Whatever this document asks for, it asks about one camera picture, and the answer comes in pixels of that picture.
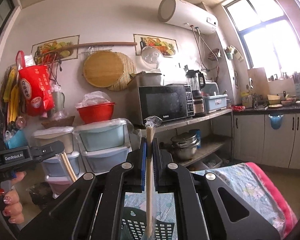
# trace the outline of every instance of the water heater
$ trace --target water heater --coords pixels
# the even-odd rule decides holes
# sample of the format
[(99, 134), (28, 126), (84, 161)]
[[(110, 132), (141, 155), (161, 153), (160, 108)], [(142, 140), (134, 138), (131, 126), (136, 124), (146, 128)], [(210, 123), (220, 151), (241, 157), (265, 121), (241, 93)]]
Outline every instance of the water heater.
[(203, 34), (214, 33), (218, 27), (218, 20), (213, 14), (183, 0), (162, 0), (158, 19), (189, 30), (192, 30), (190, 26), (193, 25), (199, 27)]

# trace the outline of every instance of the patterned bedsheet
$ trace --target patterned bedsheet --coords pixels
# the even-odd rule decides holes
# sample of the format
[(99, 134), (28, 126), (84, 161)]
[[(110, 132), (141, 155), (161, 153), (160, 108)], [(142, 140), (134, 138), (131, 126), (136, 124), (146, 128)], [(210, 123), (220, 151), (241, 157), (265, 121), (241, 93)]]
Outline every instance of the patterned bedsheet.
[[(283, 239), (292, 230), (297, 219), (277, 188), (254, 163), (209, 170), (221, 178), (234, 192), (249, 203), (279, 232)], [(207, 171), (194, 171), (204, 175)], [(146, 211), (146, 193), (126, 193), (124, 206)], [(157, 219), (176, 223), (175, 204), (172, 193), (156, 194)], [(177, 238), (177, 228), (172, 240)]]

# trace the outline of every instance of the black plastic basket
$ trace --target black plastic basket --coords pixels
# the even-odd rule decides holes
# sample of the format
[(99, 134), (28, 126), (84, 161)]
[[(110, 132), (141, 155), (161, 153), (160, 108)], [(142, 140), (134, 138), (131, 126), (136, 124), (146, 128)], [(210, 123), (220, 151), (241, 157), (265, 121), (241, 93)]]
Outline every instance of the black plastic basket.
[[(133, 207), (124, 207), (121, 228), (124, 225), (129, 229), (133, 240), (141, 240), (146, 229), (146, 212)], [(173, 229), (174, 223), (162, 222), (157, 219), (155, 225), (156, 239), (171, 240)]]

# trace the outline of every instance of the fingernail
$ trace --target fingernail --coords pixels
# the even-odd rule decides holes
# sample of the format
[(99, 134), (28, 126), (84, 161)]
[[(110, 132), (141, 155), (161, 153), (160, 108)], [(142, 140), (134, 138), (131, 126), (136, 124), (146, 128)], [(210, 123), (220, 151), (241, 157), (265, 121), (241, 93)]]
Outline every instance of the fingernail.
[(10, 224), (15, 224), (16, 223), (16, 220), (14, 218), (9, 218), (8, 221), (9, 221)]
[(9, 217), (9, 216), (10, 216), (10, 211), (5, 209), (5, 210), (2, 211), (2, 214), (3, 214), (5, 217)]
[(9, 196), (6, 196), (6, 197), (3, 198), (3, 202), (4, 202), (6, 205), (9, 205), (9, 204), (11, 204), (12, 199), (11, 199)]
[(4, 189), (0, 188), (0, 195), (4, 194)]

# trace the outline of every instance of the blender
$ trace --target blender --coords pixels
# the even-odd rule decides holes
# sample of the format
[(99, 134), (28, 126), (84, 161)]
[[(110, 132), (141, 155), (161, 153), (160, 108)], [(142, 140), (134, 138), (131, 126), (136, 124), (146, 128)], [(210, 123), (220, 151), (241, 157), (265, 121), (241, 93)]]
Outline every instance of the blender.
[(205, 78), (203, 72), (200, 70), (188, 70), (186, 73), (187, 84), (191, 87), (194, 117), (205, 116), (207, 113), (204, 106), (204, 98), (201, 89), (205, 87)]

